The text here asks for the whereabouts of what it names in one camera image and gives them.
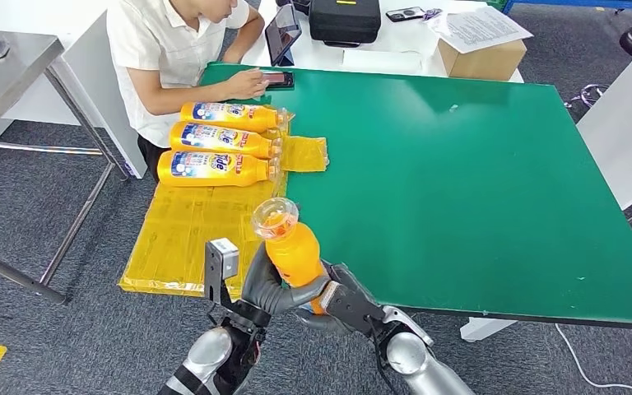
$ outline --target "cardboard box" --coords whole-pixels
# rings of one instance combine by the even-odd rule
[[[439,39],[437,48],[448,76],[496,81],[509,80],[527,52],[520,39],[469,53],[459,53]]]

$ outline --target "man's arm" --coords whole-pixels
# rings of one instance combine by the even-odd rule
[[[263,32],[263,27],[265,27],[263,17],[258,14],[255,8],[249,7],[249,18],[245,25],[239,29],[234,42],[224,52],[224,58],[222,58],[224,62],[239,63]]]
[[[189,101],[224,101],[251,99],[265,93],[267,83],[257,68],[237,72],[226,81],[192,88],[164,88],[158,70],[128,68],[129,77],[139,100],[152,115],[173,114]]]

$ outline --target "paper document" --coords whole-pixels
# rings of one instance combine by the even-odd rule
[[[428,26],[459,53],[532,37],[526,29],[493,7],[472,12],[444,13]]]

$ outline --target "smartphone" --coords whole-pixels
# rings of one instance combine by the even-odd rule
[[[420,7],[401,8],[400,10],[387,11],[386,16],[391,22],[403,22],[411,19],[422,18],[425,15]]]
[[[267,80],[267,88],[293,88],[293,72],[263,72],[263,77]]]

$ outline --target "black pants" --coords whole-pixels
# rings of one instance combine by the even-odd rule
[[[161,154],[170,150],[170,148],[161,148],[159,146],[155,146],[152,142],[142,137],[142,135],[139,135],[139,137],[137,138],[137,146],[139,146],[139,151],[142,152],[142,156],[144,157],[146,165],[149,167],[151,175],[158,183],[159,170],[157,168],[159,166],[159,158],[161,157]]]

